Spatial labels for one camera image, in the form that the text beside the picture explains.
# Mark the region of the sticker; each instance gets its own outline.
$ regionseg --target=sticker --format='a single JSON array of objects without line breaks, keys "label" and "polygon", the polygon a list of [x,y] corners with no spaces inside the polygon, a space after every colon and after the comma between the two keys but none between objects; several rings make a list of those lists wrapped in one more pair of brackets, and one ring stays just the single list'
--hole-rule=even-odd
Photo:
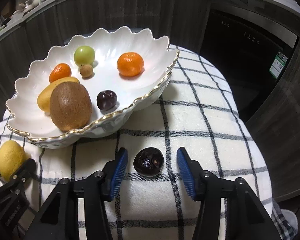
[{"label": "sticker", "polygon": [[283,67],[286,65],[288,58],[279,51],[277,56],[275,56],[275,59],[272,63],[271,68],[269,69],[269,72],[277,79],[280,75]]},{"label": "sticker", "polygon": [[274,66],[271,66],[271,68],[269,69],[270,73],[277,79],[279,76],[279,72],[274,68]]}]

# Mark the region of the white checkered cloth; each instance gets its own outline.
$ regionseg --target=white checkered cloth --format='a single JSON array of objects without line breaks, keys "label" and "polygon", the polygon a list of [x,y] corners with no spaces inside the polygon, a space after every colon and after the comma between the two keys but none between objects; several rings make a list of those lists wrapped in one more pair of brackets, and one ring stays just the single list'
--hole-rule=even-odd
[{"label": "white checkered cloth", "polygon": [[[269,173],[257,145],[238,117],[228,83],[207,60],[179,49],[180,57],[162,96],[148,108],[133,113],[117,133],[106,138],[83,138],[57,150],[38,148],[5,127],[10,118],[5,112],[0,123],[0,146],[6,140],[16,140],[37,162],[36,176],[26,189],[30,208],[20,220],[21,231],[26,231],[61,178],[86,178],[114,159],[120,147],[125,147],[129,154],[126,174],[120,196],[105,203],[114,239],[192,238],[200,202],[187,196],[182,183],[176,162],[181,146],[203,169],[225,179],[243,177],[271,215]],[[161,174],[154,178],[140,176],[133,168],[134,157],[146,147],[156,147],[164,155]],[[219,239],[224,239],[225,201],[221,212]],[[78,216],[80,239],[85,239],[83,202],[79,202]]]}]

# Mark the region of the dark plum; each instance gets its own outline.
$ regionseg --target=dark plum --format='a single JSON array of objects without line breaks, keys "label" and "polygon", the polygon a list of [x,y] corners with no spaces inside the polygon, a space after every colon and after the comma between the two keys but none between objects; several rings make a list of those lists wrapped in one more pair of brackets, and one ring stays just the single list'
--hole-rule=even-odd
[{"label": "dark plum", "polygon": [[117,95],[113,91],[101,91],[97,96],[97,106],[101,111],[108,111],[117,104],[117,100]]},{"label": "dark plum", "polygon": [[145,148],[138,152],[133,166],[142,176],[154,177],[160,173],[163,166],[163,155],[157,148]]}]

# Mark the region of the ceramic dish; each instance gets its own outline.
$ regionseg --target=ceramic dish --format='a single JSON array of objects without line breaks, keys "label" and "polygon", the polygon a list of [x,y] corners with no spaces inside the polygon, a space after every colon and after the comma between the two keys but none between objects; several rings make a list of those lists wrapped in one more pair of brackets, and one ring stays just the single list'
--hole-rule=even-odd
[{"label": "ceramic dish", "polygon": [[[66,147],[80,137],[99,138],[108,136],[128,120],[135,110],[141,110],[156,101],[166,88],[179,51],[168,50],[167,36],[154,39],[149,29],[133,33],[123,26],[113,33],[105,29],[96,30],[91,36],[74,36],[64,47],[54,46],[44,60],[30,64],[28,76],[15,82],[16,95],[7,100],[6,106],[12,114],[7,127],[27,138],[28,142],[43,148]],[[95,50],[94,75],[83,79],[74,62],[75,50],[88,45]],[[134,78],[122,78],[116,63],[119,56],[133,51],[144,60],[144,71]],[[92,102],[92,116],[82,129],[63,133],[37,105],[37,97],[49,85],[49,75],[59,63],[67,63],[72,76],[79,79],[87,89]],[[102,113],[96,98],[99,92],[112,90],[117,94],[117,108]]]}]

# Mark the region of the green plum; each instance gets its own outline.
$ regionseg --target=green plum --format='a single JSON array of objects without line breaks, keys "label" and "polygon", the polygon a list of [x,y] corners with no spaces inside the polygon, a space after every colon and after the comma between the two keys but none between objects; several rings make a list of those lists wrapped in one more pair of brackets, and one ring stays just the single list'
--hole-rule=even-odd
[{"label": "green plum", "polygon": [[81,46],[74,53],[74,62],[78,65],[92,65],[95,59],[94,49],[89,46]]}]

